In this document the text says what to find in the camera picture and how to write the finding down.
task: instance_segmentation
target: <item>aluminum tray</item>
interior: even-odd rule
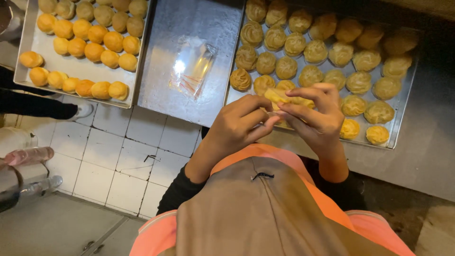
[[[128,93],[128,97],[124,101],[120,101],[117,99],[111,100],[100,100],[100,99],[89,99],[91,101],[105,103],[109,105],[118,106],[121,108],[131,108],[133,98],[135,95],[135,90],[137,84],[140,82],[139,79],[139,72],[142,69],[142,54],[144,52],[145,45],[147,44],[147,27],[149,24],[149,19],[151,18],[151,9],[153,0],[149,0],[148,2],[148,10],[147,16],[145,17],[145,27],[144,32],[142,34],[141,39],[141,49],[139,51],[139,55],[137,56],[137,69],[136,72],[129,72],[123,70],[122,68],[118,67],[117,69],[111,69],[101,62],[93,63],[89,61],[87,58],[75,58],[73,56],[61,56],[54,51],[53,47],[53,40],[56,37],[55,35],[47,35],[46,33],[40,31],[38,26],[36,25],[36,20],[40,14],[42,14],[41,10],[38,8],[38,1],[37,0],[30,0],[28,1],[27,10],[25,13],[25,20],[24,20],[24,29],[22,30],[22,38],[20,41],[19,46],[19,56],[21,53],[26,51],[35,51],[41,54],[44,58],[44,65],[43,68],[49,71],[62,71],[66,73],[69,77],[77,77],[80,79],[89,79],[93,82],[101,82],[101,81],[108,81],[108,82],[115,82],[121,81],[130,87],[130,91]],[[75,15],[71,22],[77,20],[77,16]],[[97,25],[98,22],[93,20],[92,25]],[[109,31],[114,31],[112,26],[107,28]],[[57,92],[62,93],[74,97],[79,97],[77,94],[69,94],[63,90],[54,89],[50,86],[43,86],[43,87],[36,87],[33,85],[29,78],[30,69],[26,68],[25,66],[21,65],[18,61],[16,63],[16,71],[14,74],[13,81],[20,85],[25,85],[29,87],[39,88],[45,91]]]
[[[306,7],[306,6],[289,5],[288,18],[292,14],[292,12],[294,12],[295,10],[301,9],[301,8],[304,8],[306,11],[311,13],[313,15],[313,18],[317,17],[317,16],[319,16],[319,15],[321,15],[323,13],[327,13],[327,12],[315,10],[313,8]],[[340,18],[344,17],[344,15],[338,15],[337,14],[337,17],[340,20]],[[247,18],[245,16],[245,12],[243,12],[242,20],[243,20],[242,21],[242,25],[241,25],[241,27],[240,27],[240,29],[238,31],[236,52],[237,52],[237,49],[242,45],[242,43],[240,41],[240,36],[239,36],[240,35],[240,30],[243,27],[243,24],[248,22],[248,20],[247,20]],[[365,20],[361,20],[361,19],[358,19],[358,20],[360,22],[362,22],[362,23],[368,23],[368,21],[365,21]],[[261,25],[262,25],[262,28],[263,28],[263,31],[264,31],[264,35],[265,35],[265,32],[268,30],[268,27],[264,24],[264,22],[261,23]],[[387,35],[387,31],[391,29],[390,28],[391,26],[388,25],[388,24],[383,24],[383,25],[384,25],[384,28],[385,28],[385,31],[386,31],[386,35]],[[284,29],[284,31],[285,31],[286,35],[289,35],[291,33],[287,26]],[[309,34],[308,34],[308,31],[305,32],[304,37],[305,37],[307,43],[309,41],[311,41],[311,39],[309,37]],[[329,39],[327,39],[324,42],[326,43],[327,49],[329,50],[329,49],[331,49],[332,44],[335,43],[335,38],[334,38],[334,36],[331,36]],[[401,120],[402,120],[403,114],[404,114],[404,109],[406,108],[406,103],[408,101],[409,93],[410,93],[411,86],[412,86],[412,81],[414,79],[414,74],[415,74],[415,71],[417,69],[417,63],[418,63],[418,60],[419,60],[419,58],[418,58],[419,50],[418,49],[419,49],[419,47],[417,47],[415,50],[413,50],[413,53],[412,53],[413,54],[413,63],[412,63],[412,66],[408,69],[408,72],[407,72],[406,76],[401,80],[402,81],[402,89],[401,89],[400,93],[397,96],[395,96],[394,98],[386,101],[395,110],[394,119],[392,121],[386,123],[385,125],[383,125],[384,127],[387,128],[387,130],[390,133],[389,140],[387,142],[385,142],[384,144],[382,144],[382,145],[378,145],[378,146],[372,145],[366,139],[365,133],[366,133],[366,130],[367,130],[368,127],[371,127],[371,126],[374,126],[374,125],[368,123],[365,120],[365,118],[363,117],[363,115],[359,115],[359,116],[354,117],[354,118],[347,117],[347,118],[356,120],[359,123],[359,125],[360,125],[360,132],[359,132],[359,135],[357,136],[357,138],[355,138],[355,139],[340,139],[340,140],[347,141],[347,142],[350,142],[350,143],[367,145],[367,146],[376,147],[376,148],[386,148],[386,149],[394,149],[395,148],[396,143],[397,143],[397,138],[398,138],[400,125],[401,125]],[[256,52],[259,55],[259,54],[261,54],[261,53],[263,53],[265,51],[269,51],[269,50],[267,50],[264,47],[263,41],[262,41],[262,43],[258,47],[256,47]],[[275,55],[277,61],[278,61],[279,58],[285,56],[284,51],[282,49],[279,49],[278,51],[269,51],[269,52],[271,52],[271,53],[273,53]],[[293,59],[295,59],[297,61],[298,68],[297,68],[296,76],[294,78],[292,78],[291,81],[294,82],[294,84],[299,87],[299,85],[298,85],[298,76],[299,76],[300,72],[302,71],[303,67],[307,65],[307,63],[305,62],[305,59],[304,59],[303,55],[300,55],[298,57],[293,57]],[[373,71],[370,72],[370,74],[371,74],[371,83],[372,84],[374,84],[379,78],[381,78],[381,67],[383,65],[384,60],[385,59],[382,60],[381,64],[379,64],[379,66],[377,66]],[[323,64],[318,66],[318,68],[324,74],[327,71],[331,70],[331,69],[339,69],[339,70],[341,70],[341,72],[343,72],[343,74],[346,77],[348,77],[350,74],[355,72],[354,65],[352,64],[352,61],[349,64],[347,64],[345,67],[338,68],[338,67],[335,67],[327,59]],[[235,54],[234,54],[233,62],[232,62],[232,71],[234,71],[236,69],[237,69],[237,66],[235,65]],[[249,73],[251,75],[252,81],[254,81],[256,78],[261,76],[256,70],[250,71]],[[272,74],[270,74],[270,76],[274,78],[276,83],[278,83],[280,81],[280,79],[276,76],[275,71]],[[250,94],[255,94],[254,90],[253,90],[253,85],[251,86],[251,88],[247,92],[239,92],[239,91],[233,89],[230,86],[230,83],[228,83],[227,89],[226,89],[226,95],[225,95],[225,98],[224,98],[224,105],[229,104],[229,103],[231,103],[231,102],[233,102],[233,101],[235,101],[235,100],[237,100],[237,99],[241,98],[242,96],[244,96],[246,94],[249,94],[249,93]],[[346,87],[344,87],[339,93],[340,93],[340,97],[341,98],[344,98],[347,95],[351,94],[346,89]],[[360,96],[363,99],[365,99],[366,101],[368,101],[368,102],[377,100],[376,97],[371,92],[371,90],[369,90],[364,95],[360,95]],[[288,128],[288,127],[282,127],[282,126],[278,126],[278,125],[275,125],[275,127],[293,131],[293,129]]]

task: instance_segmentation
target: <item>plastic bottle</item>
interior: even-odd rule
[[[30,162],[49,160],[52,157],[54,157],[54,150],[51,147],[18,149],[6,154],[5,164],[17,166]]]
[[[41,195],[42,191],[56,188],[60,186],[62,182],[62,177],[55,175],[40,182],[26,184],[20,191],[20,197],[32,197],[34,195]]]

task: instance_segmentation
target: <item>white sneaker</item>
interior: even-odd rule
[[[77,104],[77,112],[76,115],[68,119],[68,121],[75,121],[80,118],[84,118],[89,116],[93,112],[93,105],[89,103],[81,103]]]

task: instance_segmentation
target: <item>person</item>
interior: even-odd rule
[[[271,102],[257,95],[221,109],[130,256],[414,255],[383,217],[356,208],[364,202],[339,140],[344,115],[335,86],[286,95],[311,99],[318,110],[279,102],[278,116],[269,116],[261,108],[272,111]],[[281,118],[317,154],[322,186],[296,154],[254,143]]]
[[[31,94],[11,91],[23,90],[42,96],[53,95],[37,88],[14,84],[14,73],[0,67],[0,113],[18,114],[33,117],[50,117],[53,119],[75,121],[84,118],[93,112],[93,105],[89,103],[70,104],[62,103],[51,98],[39,97]]]

